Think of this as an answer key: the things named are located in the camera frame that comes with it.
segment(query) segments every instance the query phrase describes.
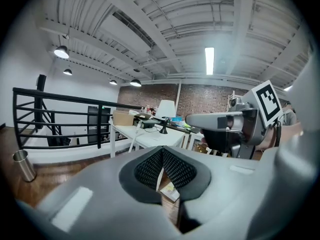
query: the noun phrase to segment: black metal railing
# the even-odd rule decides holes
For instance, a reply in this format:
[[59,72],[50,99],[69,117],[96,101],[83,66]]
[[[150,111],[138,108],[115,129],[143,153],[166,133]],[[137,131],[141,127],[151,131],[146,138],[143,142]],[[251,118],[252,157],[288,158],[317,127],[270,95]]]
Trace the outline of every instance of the black metal railing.
[[[26,102],[23,104],[17,104],[18,96],[27,96],[36,99],[41,99],[42,102]],[[58,111],[58,110],[50,110],[47,109],[45,100],[56,100],[62,102],[73,102],[73,103],[81,103],[81,104],[90,104],[98,106],[98,113],[85,113],[85,112],[70,112],[70,111]],[[34,104],[34,108],[26,107],[27,105]],[[101,132],[101,126],[108,126],[110,123],[102,123],[102,117],[110,117],[112,114],[102,113],[103,107],[114,107],[114,108],[124,108],[124,109],[133,109],[139,110],[140,106],[120,104],[115,102],[90,99],[90,98],[82,98],[82,97],[74,97],[68,95],[59,95],[54,93],[42,92],[39,90],[31,90],[31,89],[22,89],[22,88],[13,88],[13,123],[14,123],[14,131],[17,140],[17,144],[19,149],[67,149],[67,148],[77,148],[77,147],[86,147],[97,145],[98,149],[101,148],[101,144],[108,143],[110,140],[102,141],[102,134],[110,134],[110,132]],[[17,111],[27,111],[26,114],[17,117]],[[34,114],[34,119],[31,121],[23,120],[27,116]],[[56,114],[65,114],[65,115],[83,115],[83,116],[96,116],[97,123],[56,123],[55,115]],[[23,133],[27,127],[34,125],[34,128],[31,130],[29,134]],[[48,127],[52,135],[38,135],[34,134],[38,132],[43,126]],[[97,133],[87,133],[87,134],[73,134],[73,135],[63,135],[61,127],[83,127],[83,126],[93,126],[96,127]],[[62,145],[64,138],[79,138],[79,137],[89,137],[96,136],[97,142],[91,142],[86,144],[78,144],[78,145]],[[54,146],[25,146],[26,142],[29,138],[53,138],[56,139],[56,143],[60,143],[61,145]]]

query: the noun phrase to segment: metal trash can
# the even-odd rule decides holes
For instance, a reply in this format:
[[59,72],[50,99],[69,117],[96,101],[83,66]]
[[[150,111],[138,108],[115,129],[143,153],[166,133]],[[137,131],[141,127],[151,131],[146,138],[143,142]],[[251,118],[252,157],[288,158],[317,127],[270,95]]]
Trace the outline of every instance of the metal trash can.
[[21,177],[25,182],[32,182],[37,173],[34,169],[34,166],[28,159],[28,152],[25,150],[19,150],[13,154],[13,161],[19,167]]

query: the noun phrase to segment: desk lamp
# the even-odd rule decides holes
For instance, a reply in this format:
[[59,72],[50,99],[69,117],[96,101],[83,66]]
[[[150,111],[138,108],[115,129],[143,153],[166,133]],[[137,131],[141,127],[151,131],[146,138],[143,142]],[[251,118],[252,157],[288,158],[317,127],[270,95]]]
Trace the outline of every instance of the desk lamp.
[[163,99],[155,113],[155,117],[163,121],[163,128],[161,134],[167,134],[167,118],[174,118],[176,116],[175,102],[173,100]]

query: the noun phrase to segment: white lamp shade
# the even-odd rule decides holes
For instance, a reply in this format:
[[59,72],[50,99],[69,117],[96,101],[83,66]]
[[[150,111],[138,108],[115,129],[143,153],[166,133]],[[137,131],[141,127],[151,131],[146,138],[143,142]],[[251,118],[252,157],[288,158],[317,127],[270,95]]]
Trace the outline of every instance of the white lamp shade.
[[174,118],[176,117],[176,108],[175,102],[173,100],[163,99],[160,102],[160,105],[155,113],[155,117],[158,119],[166,118]]

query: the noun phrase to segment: wooden floor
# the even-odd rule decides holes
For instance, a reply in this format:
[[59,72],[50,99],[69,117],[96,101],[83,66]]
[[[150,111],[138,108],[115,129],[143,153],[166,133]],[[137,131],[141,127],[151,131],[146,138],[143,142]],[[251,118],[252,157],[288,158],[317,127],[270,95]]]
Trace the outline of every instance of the wooden floor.
[[[10,127],[2,129],[0,131],[0,168],[6,177],[15,198],[26,202],[32,207],[36,206],[39,201],[55,187],[66,182],[83,168],[110,158],[109,155],[104,155],[97,158],[63,164],[38,165],[35,166],[37,172],[36,179],[32,182],[24,182],[19,175],[18,168],[14,166],[12,159],[12,155],[18,149],[14,129]],[[160,189],[169,182],[170,180],[164,173]],[[176,225],[178,219],[179,200],[173,203],[170,199],[162,196],[162,206],[169,219],[174,225]]]

